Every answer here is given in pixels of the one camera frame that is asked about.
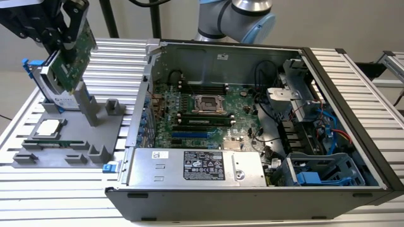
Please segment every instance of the blue latch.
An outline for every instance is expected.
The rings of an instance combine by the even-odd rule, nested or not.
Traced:
[[[103,164],[103,166],[102,166],[102,173],[103,174],[113,174],[113,173],[115,173],[115,166],[117,165]]]

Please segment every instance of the blue tab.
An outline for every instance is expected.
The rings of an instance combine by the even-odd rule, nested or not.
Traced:
[[[114,172],[115,172],[115,165],[103,164],[102,173],[103,174],[113,174]]]
[[[27,58],[23,58],[21,63],[22,63],[22,68],[26,71],[29,78],[33,78],[33,74],[31,74],[31,72],[29,70],[29,66],[27,66]]]
[[[27,65],[31,65],[31,66],[42,66],[43,64],[43,60],[31,60]]]

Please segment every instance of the circuit board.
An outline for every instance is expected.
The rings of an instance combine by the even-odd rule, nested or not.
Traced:
[[[253,96],[247,94],[247,89],[241,86],[229,86],[225,95],[217,96],[221,99],[221,105],[225,114],[219,116],[202,115],[203,120],[193,120],[201,122],[201,125],[194,124],[191,129],[195,130],[191,136],[206,135],[203,138],[187,138],[181,135],[189,136],[186,131],[181,129],[185,127],[178,126],[178,112],[182,115],[191,116],[198,119],[194,110],[194,94],[181,94],[181,92],[166,84],[158,84],[154,87],[154,94],[163,98],[159,109],[163,110],[162,114],[155,115],[155,148],[203,148],[203,149],[233,149],[241,151],[261,150],[261,144],[251,141],[247,137],[247,130],[253,131],[259,127],[257,115],[246,109],[251,109]],[[226,124],[226,119],[221,120],[218,117],[233,115],[231,124],[229,126],[214,126],[213,123]]]
[[[94,37],[90,31],[87,21],[83,23],[82,31],[77,37],[74,49],[77,51],[77,57],[71,64],[65,64],[62,56],[58,54],[50,65],[50,69],[57,77],[59,86],[67,92],[73,92],[81,75],[86,69],[89,62],[90,50],[94,48]]]

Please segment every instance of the motherboard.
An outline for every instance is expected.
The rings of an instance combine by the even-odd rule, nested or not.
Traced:
[[[154,86],[157,148],[251,151],[259,128],[253,94],[242,86]]]

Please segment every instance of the white sticker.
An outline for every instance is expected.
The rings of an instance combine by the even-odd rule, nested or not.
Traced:
[[[167,158],[167,151],[153,151],[151,159],[155,158]]]
[[[227,54],[218,54],[217,60],[227,60]]]

